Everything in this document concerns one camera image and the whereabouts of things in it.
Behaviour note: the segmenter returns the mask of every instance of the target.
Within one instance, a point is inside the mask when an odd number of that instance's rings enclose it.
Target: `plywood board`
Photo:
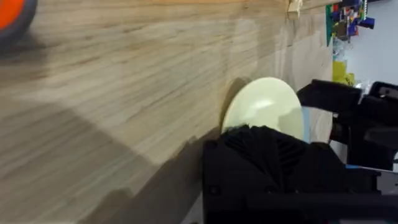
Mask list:
[[[178,223],[249,80],[331,76],[325,10],[40,0],[0,55],[0,223]]]

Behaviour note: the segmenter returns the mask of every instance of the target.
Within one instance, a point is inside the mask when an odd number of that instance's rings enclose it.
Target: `blue object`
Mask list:
[[[358,25],[361,27],[374,29],[374,19],[367,17],[364,21],[360,22]]]

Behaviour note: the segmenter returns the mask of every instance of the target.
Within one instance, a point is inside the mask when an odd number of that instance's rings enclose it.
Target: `orange wheel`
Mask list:
[[[0,0],[0,51],[17,42],[28,30],[37,0]]]
[[[0,0],[0,29],[11,25],[21,14],[24,0]]]

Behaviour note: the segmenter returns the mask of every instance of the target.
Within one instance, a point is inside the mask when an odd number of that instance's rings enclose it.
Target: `black plastic part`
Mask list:
[[[0,50],[17,42],[28,30],[36,13],[37,0],[25,0],[19,17],[9,26],[0,29]]]

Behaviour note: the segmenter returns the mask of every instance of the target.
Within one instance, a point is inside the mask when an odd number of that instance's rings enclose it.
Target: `pale yellow disc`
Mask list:
[[[303,139],[302,108],[294,90],[277,78],[260,78],[234,97],[223,121],[223,132],[243,124],[266,125]]]

